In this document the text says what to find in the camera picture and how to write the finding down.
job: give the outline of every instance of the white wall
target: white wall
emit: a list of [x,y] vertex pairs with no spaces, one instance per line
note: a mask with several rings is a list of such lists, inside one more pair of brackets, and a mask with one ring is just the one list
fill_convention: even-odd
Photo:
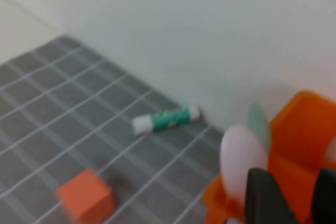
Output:
[[336,0],[17,0],[219,127],[299,89],[336,99]]
[[0,0],[0,64],[57,36],[58,30],[41,23],[13,2]]

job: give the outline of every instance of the green tab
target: green tab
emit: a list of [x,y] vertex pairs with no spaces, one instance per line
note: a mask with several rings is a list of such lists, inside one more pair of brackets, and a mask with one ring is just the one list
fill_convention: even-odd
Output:
[[158,115],[152,115],[153,131],[164,130],[172,125],[180,125],[190,122],[189,109],[162,112]]
[[265,150],[269,153],[271,149],[271,132],[268,120],[262,108],[253,103],[246,117],[247,127],[259,138]]

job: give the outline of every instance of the grid mat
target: grid mat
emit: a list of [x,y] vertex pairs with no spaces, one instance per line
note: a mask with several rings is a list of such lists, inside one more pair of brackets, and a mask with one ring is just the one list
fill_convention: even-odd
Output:
[[178,105],[67,36],[0,66],[0,223],[70,223],[55,190],[91,167],[117,209],[104,224],[201,224],[222,133],[198,122],[134,137]]

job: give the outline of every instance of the white grid line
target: white grid line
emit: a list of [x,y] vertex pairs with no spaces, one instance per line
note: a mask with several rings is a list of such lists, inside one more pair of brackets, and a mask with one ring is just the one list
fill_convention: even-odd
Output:
[[[54,61],[52,61],[52,62],[48,62],[48,63],[44,64],[43,67],[40,67],[40,68],[38,68],[38,69],[35,69],[35,70],[31,71],[31,72],[28,72],[28,73],[24,73],[24,72],[22,72],[21,74],[19,74],[20,78],[16,79],[15,81],[12,81],[12,82],[10,82],[10,83],[7,83],[7,84],[1,86],[1,87],[0,87],[0,91],[3,90],[3,89],[5,89],[5,88],[8,88],[9,86],[14,85],[14,84],[16,84],[16,83],[18,83],[18,82],[20,82],[20,81],[25,80],[27,77],[30,77],[30,76],[32,76],[33,74],[35,74],[35,73],[37,73],[37,72],[40,72],[41,70],[44,70],[44,69],[49,68],[51,65],[54,65],[54,64],[58,63],[59,61],[61,61],[61,60],[65,59],[65,58],[69,57],[70,55],[76,53],[76,52],[77,52],[78,50],[80,50],[81,48],[82,48],[82,47],[80,47],[80,48],[76,48],[76,49],[74,49],[74,50],[72,50],[72,51],[69,51],[69,52],[67,52],[66,54],[60,56],[57,60],[54,60]],[[4,65],[4,66],[8,66],[8,63],[15,64],[15,63],[13,63],[13,60],[14,60],[14,59],[12,59],[12,60],[10,60],[10,61],[4,63],[3,65]]]
[[[9,63],[8,66],[9,66],[13,71],[17,72],[17,70],[16,70],[17,66],[15,66],[15,65],[13,65],[13,64],[11,64],[11,63]],[[66,81],[64,81],[64,82],[62,82],[62,83],[60,83],[60,84],[58,84],[58,85],[52,87],[51,89],[43,89],[43,91],[41,92],[41,94],[39,94],[38,96],[34,97],[33,99],[29,100],[28,102],[26,102],[26,103],[24,103],[24,104],[18,104],[18,106],[16,106],[15,109],[13,109],[13,110],[9,111],[8,113],[3,114],[2,116],[0,116],[0,120],[3,119],[3,118],[5,118],[6,116],[9,116],[9,115],[11,115],[11,114],[13,114],[13,113],[15,113],[15,112],[21,110],[23,107],[25,107],[25,106],[27,106],[27,105],[29,105],[29,104],[35,102],[36,100],[38,100],[38,99],[41,98],[42,96],[44,96],[44,95],[46,95],[46,94],[48,94],[48,93],[50,93],[50,92],[52,92],[52,91],[54,91],[54,90],[56,90],[56,89],[58,89],[58,88],[61,88],[61,87],[65,86],[65,85],[67,85],[67,84],[73,82],[75,78],[77,78],[77,77],[79,77],[80,75],[82,75],[82,74],[84,74],[84,73],[90,71],[90,70],[91,70],[92,68],[94,68],[95,66],[96,66],[96,64],[92,65],[92,67],[83,70],[83,72],[80,72],[80,73],[76,74],[75,76],[73,76],[73,77],[71,77],[71,78],[69,78],[69,79],[66,79]]]
[[203,195],[203,191],[187,206],[187,208],[180,214],[180,216],[177,217],[177,219],[172,224],[178,224],[179,221],[181,221],[185,215],[199,202]]
[[[88,61],[86,61],[86,60],[81,60],[81,62],[83,62],[84,64],[90,64]],[[66,73],[63,73],[63,71],[61,71],[61,70],[58,70],[58,69],[54,69],[55,71],[58,71],[58,73],[59,74],[61,74],[61,75],[63,75],[65,78],[67,78],[68,77],[68,75],[66,74]],[[83,86],[81,83],[77,83],[77,82],[73,82],[73,83],[75,83],[76,85],[77,85],[77,87],[78,88],[80,88],[83,92],[85,92],[85,93],[87,93],[88,95],[92,95],[92,92],[89,90],[89,89],[87,89],[85,86]],[[127,88],[127,89],[123,89],[125,92],[128,92],[128,93],[130,93],[130,94],[132,94],[132,95],[134,95],[135,97],[136,96],[138,96],[138,94],[136,93],[136,92],[134,92],[132,89],[130,89],[130,88]],[[105,101],[104,101],[104,99],[100,99],[99,97],[98,98],[96,98],[100,103],[102,103],[102,105],[104,105],[107,109],[110,109],[110,108],[113,108],[113,106],[112,105],[110,105],[109,103],[106,103]],[[123,113],[120,115],[120,118],[122,118],[122,119],[124,119],[124,120],[126,120],[126,121],[128,121],[128,122],[131,122],[131,120],[128,118],[128,116],[126,116],[126,115],[124,115]],[[87,120],[85,120],[81,115],[78,115],[78,114],[76,114],[76,119],[79,121],[79,122],[81,122],[82,124],[84,124],[84,125],[88,125],[88,122],[87,122]],[[92,126],[88,126],[88,128],[90,129],[94,129],[94,125],[92,125]],[[102,140],[104,141],[104,142],[106,142],[108,145],[110,145],[111,147],[113,147],[113,148],[116,148],[116,146],[114,146],[114,145],[112,145],[111,143],[110,143],[110,141],[106,141],[106,139],[105,139],[105,137],[104,137],[104,135],[103,134],[99,134],[99,136],[101,136],[101,138],[102,138]],[[156,136],[161,142],[164,142],[159,136]],[[206,179],[208,179],[208,180],[210,180],[211,178],[213,178],[213,176],[211,176],[210,174],[211,174],[211,172],[210,171],[208,171],[208,169],[206,168],[206,167],[203,167],[202,165],[200,165],[200,164],[198,164],[198,163],[196,163],[196,164],[194,164],[193,162],[191,162],[191,161],[189,161],[189,162],[185,162],[185,160],[181,160],[183,163],[185,163],[187,166],[189,166],[191,169],[193,169],[193,170],[195,170],[195,166],[200,166],[202,169],[198,169],[198,170],[196,170],[196,172],[198,172],[200,175],[202,175],[204,178],[206,178]]]
[[145,191],[156,179],[158,179],[176,160],[178,160],[197,140],[200,138],[207,130],[209,126],[200,132],[186,147],[184,147],[172,160],[170,160],[158,173],[156,173],[150,180],[148,180],[135,194],[130,197],[126,203],[120,207],[112,216],[103,222],[103,224],[108,224],[109,221],[113,220],[122,210],[124,210],[139,194]]
[[[119,81],[119,79],[116,79],[115,81],[111,82],[110,84],[108,84],[106,87],[104,87],[103,89],[101,89],[100,91],[98,91],[95,95],[99,95],[101,92],[103,92],[105,89],[109,88],[110,86],[114,85],[117,81]],[[72,111],[74,111],[76,108],[78,108],[79,106],[83,105],[84,103],[86,103],[87,101],[89,101],[90,99],[92,99],[93,97],[89,97],[85,100],[83,100],[82,102],[78,103],[76,106],[72,107],[71,109],[68,109],[66,112],[62,113],[61,115],[59,115],[58,117],[52,119],[50,122],[43,124],[42,126],[38,127],[36,130],[30,132],[29,134],[27,134],[26,136],[24,136],[23,138],[21,138],[20,140],[16,141],[13,145],[3,149],[0,152],[0,156],[2,154],[4,154],[7,150],[10,150],[11,148],[17,146],[18,144],[22,143],[23,141],[25,141],[26,139],[28,139],[29,137],[31,137],[32,135],[34,135],[35,133],[37,133],[38,131],[41,131],[43,129],[45,129],[46,127],[50,126],[51,124],[53,124],[54,122],[56,122],[58,119],[60,119],[61,117],[65,116],[66,114],[70,114]]]
[[[89,136],[93,135],[95,133],[95,131],[100,130],[102,127],[104,127],[105,125],[107,125],[110,121],[114,120],[115,118],[117,118],[119,115],[116,114],[115,116],[113,116],[111,119],[109,119],[108,121],[104,122],[103,124],[99,125],[94,131],[90,132],[89,134],[87,134],[86,136],[84,136],[83,138],[81,138],[80,140],[78,140],[77,142],[75,142],[74,144],[70,145],[68,148],[66,148],[65,150],[63,150],[61,153],[59,153],[57,156],[55,156],[54,158],[52,158],[51,160],[49,160],[48,162],[46,162],[45,164],[41,165],[39,168],[37,168],[35,171],[33,171],[31,174],[29,174],[27,177],[25,177],[24,179],[20,180],[18,183],[16,183],[14,186],[12,186],[10,189],[8,189],[7,191],[3,192],[0,194],[0,199],[3,198],[4,196],[6,196],[7,194],[9,194],[11,191],[13,191],[15,188],[17,188],[20,184],[22,184],[24,181],[28,180],[29,178],[31,178],[32,176],[34,176],[35,174],[37,174],[40,170],[44,169],[45,167],[47,167],[49,164],[51,164],[53,161],[55,161],[57,158],[59,158],[60,156],[66,154],[69,150],[73,149],[75,146],[79,145],[81,142],[83,142],[86,138],[88,138]],[[138,140],[142,140],[144,139],[144,136],[138,138]],[[134,141],[130,146],[128,146],[125,150],[129,150],[129,147],[134,146],[134,144],[138,143],[137,141]]]

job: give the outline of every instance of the white cap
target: white cap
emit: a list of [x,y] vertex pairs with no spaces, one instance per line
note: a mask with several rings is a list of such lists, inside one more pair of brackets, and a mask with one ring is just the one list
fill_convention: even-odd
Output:
[[191,106],[188,109],[189,109],[189,114],[190,114],[190,121],[196,121],[200,119],[201,110],[199,109],[199,107]]
[[135,135],[150,133],[153,131],[153,123],[149,115],[138,116],[132,120]]

